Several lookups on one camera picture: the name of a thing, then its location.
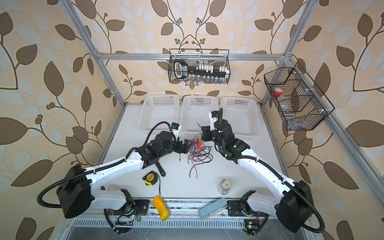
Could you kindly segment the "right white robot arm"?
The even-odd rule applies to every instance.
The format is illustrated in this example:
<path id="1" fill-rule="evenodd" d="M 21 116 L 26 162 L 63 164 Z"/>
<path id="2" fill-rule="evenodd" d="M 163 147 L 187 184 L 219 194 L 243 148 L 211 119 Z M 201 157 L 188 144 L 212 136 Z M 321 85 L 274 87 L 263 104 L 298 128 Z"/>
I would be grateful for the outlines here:
<path id="1" fill-rule="evenodd" d="M 272 197 L 249 191 L 244 195 L 245 212 L 262 212 L 277 217 L 289 231 L 304 228 L 312 233 L 325 231 L 325 222 L 315 208 L 312 192 L 304 181 L 296 182 L 263 161 L 244 141 L 235 137 L 231 125 L 223 118 L 223 109 L 209 113 L 210 125 L 202 126 L 205 142 L 213 142 L 228 161 L 248 170 L 273 194 Z"/>

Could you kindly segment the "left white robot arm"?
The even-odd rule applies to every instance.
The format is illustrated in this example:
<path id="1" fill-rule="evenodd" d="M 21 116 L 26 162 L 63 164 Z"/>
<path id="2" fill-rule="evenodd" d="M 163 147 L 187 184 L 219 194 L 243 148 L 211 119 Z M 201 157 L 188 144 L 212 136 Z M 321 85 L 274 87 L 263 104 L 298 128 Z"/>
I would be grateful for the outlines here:
<path id="1" fill-rule="evenodd" d="M 65 218 L 75 218 L 88 210 L 114 210 L 127 212 L 134 200 L 126 189 L 107 191 L 102 187 L 131 172 L 140 171 L 151 165 L 161 167 L 161 157 L 171 153 L 187 154 L 193 141 L 178 139 L 181 126 L 162 122 L 169 128 L 146 139 L 142 146 L 133 147 L 121 159 L 107 164 L 83 169 L 76 165 L 66 177 L 40 192 L 37 203 L 45 208 L 62 209 Z"/>

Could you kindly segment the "middle white plastic basket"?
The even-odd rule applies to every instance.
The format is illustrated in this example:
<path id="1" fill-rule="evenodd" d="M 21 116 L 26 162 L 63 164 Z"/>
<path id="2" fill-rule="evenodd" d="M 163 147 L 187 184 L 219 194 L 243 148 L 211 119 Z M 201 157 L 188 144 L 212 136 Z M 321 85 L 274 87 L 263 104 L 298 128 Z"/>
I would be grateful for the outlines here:
<path id="1" fill-rule="evenodd" d="M 188 134 L 201 132 L 202 126 L 210 125 L 212 111 L 219 109 L 219 100 L 213 96 L 186 96 L 180 113 L 182 131 Z"/>

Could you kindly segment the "white plastic basket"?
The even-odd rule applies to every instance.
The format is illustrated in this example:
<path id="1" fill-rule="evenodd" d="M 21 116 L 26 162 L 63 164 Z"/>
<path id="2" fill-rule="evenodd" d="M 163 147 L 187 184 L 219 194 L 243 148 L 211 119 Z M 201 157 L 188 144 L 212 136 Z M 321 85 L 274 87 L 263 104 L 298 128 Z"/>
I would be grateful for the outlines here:
<path id="1" fill-rule="evenodd" d="M 169 124 L 179 120 L 180 98 L 178 95 L 150 95 L 144 100 L 138 129 L 149 131 L 157 123 Z"/>
<path id="2" fill-rule="evenodd" d="M 224 119 L 231 125 L 235 135 L 252 137 L 259 135 L 259 113 L 255 100 L 223 97 L 221 98 L 220 107 L 223 108 Z"/>
<path id="3" fill-rule="evenodd" d="M 219 109 L 219 100 L 213 96 L 186 96 L 180 113 L 182 131 L 188 134 L 201 132 L 202 126 L 210 125 L 212 111 Z"/>

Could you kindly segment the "green black pipe wrench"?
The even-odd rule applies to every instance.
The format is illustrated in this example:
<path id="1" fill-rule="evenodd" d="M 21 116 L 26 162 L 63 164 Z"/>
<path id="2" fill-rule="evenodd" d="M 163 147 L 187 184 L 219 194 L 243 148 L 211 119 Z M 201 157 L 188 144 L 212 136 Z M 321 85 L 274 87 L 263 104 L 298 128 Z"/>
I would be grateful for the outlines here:
<path id="1" fill-rule="evenodd" d="M 162 177 L 165 177 L 166 176 L 166 172 L 164 171 L 164 169 L 162 168 L 161 164 L 159 162 L 155 163 L 156 167 L 158 168 L 159 170 L 159 173 Z"/>

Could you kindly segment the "right white plastic basket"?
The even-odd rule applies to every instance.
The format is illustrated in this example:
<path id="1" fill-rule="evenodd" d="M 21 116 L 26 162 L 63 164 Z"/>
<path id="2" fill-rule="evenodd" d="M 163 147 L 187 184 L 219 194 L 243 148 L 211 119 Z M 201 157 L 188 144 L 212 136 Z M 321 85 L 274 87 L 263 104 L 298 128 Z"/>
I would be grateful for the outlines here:
<path id="1" fill-rule="evenodd" d="M 220 107 L 223 108 L 224 119 L 231 125 L 235 135 L 252 137 L 259 135 L 259 113 L 255 100 L 223 97 L 221 98 Z"/>

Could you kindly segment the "left white plastic basket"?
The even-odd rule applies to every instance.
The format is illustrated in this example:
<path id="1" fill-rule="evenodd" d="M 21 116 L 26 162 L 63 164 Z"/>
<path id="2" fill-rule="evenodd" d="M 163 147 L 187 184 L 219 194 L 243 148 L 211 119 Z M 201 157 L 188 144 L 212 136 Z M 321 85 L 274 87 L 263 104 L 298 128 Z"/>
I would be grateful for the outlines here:
<path id="1" fill-rule="evenodd" d="M 180 98 L 178 95 L 150 95 L 144 100 L 138 129 L 149 131 L 157 123 L 169 124 L 179 120 Z"/>

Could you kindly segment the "yellow black tape measure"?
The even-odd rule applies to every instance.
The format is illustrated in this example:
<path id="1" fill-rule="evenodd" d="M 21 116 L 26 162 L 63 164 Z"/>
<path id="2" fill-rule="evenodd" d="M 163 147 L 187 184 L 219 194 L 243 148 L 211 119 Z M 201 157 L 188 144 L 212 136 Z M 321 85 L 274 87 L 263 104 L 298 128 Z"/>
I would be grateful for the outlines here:
<path id="1" fill-rule="evenodd" d="M 154 171 L 150 171 L 149 173 L 147 173 L 143 177 L 143 181 L 145 182 L 145 184 L 147 186 L 154 186 L 158 183 L 159 184 L 159 195 L 161 194 L 161 180 L 160 180 L 158 173 L 156 173 Z"/>

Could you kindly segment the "yellow squash toy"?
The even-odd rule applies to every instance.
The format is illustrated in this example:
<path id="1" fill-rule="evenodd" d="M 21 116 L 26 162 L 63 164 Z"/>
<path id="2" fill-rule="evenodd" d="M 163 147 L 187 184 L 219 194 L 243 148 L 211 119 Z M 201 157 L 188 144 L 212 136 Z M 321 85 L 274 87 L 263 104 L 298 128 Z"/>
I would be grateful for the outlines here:
<path id="1" fill-rule="evenodd" d="M 170 215 L 168 208 L 165 205 L 165 202 L 161 196 L 156 196 L 153 200 L 153 205 L 159 213 L 161 221 L 166 221 Z"/>

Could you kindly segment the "light blue sharpening block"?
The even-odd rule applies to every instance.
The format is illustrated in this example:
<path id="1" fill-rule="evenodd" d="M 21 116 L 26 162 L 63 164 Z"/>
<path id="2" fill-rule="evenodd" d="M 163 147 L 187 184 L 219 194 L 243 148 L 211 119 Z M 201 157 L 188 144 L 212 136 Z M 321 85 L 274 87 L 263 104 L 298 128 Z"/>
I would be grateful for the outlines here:
<path id="1" fill-rule="evenodd" d="M 227 200 L 221 198 L 215 202 L 208 204 L 207 206 L 198 210 L 198 214 L 201 220 L 204 220 L 227 207 Z"/>

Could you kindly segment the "black socket set rail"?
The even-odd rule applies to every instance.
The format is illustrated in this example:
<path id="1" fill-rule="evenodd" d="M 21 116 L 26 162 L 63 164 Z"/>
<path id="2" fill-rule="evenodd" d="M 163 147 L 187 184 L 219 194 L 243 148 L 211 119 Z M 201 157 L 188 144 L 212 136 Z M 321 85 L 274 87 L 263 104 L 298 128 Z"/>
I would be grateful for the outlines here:
<path id="1" fill-rule="evenodd" d="M 178 79 L 229 79 L 231 74 L 227 67 L 219 66 L 219 68 L 216 69 L 213 65 L 202 64 L 197 64 L 193 67 L 192 65 L 188 65 L 184 60 L 175 60 L 173 63 L 173 72 Z"/>

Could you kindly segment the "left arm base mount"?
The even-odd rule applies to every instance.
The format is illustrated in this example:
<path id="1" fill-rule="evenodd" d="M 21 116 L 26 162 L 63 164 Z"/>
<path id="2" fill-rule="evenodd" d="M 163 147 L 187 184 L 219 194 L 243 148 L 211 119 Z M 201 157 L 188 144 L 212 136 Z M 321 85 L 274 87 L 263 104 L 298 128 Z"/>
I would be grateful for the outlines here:
<path id="1" fill-rule="evenodd" d="M 104 216 L 108 225 L 117 235 L 127 233 L 130 229 L 121 228 L 121 226 L 133 226 L 133 222 L 141 221 L 141 217 L 146 215 L 149 210 L 149 200 L 135 201 L 128 190 L 121 189 L 126 203 L 118 210 L 104 209 Z"/>

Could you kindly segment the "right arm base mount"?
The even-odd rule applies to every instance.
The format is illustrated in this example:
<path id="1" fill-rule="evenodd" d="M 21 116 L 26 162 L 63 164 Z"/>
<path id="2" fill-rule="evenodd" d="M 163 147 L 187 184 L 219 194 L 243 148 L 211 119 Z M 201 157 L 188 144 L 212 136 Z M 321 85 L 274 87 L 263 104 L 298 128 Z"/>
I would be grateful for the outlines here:
<path id="1" fill-rule="evenodd" d="M 249 236 L 256 236 L 270 217 L 268 214 L 255 212 L 251 209 L 247 200 L 254 193 L 256 191 L 250 190 L 239 200 L 227 200 L 228 215 L 230 217 L 252 217 L 250 220 L 245 220 L 244 231 Z"/>

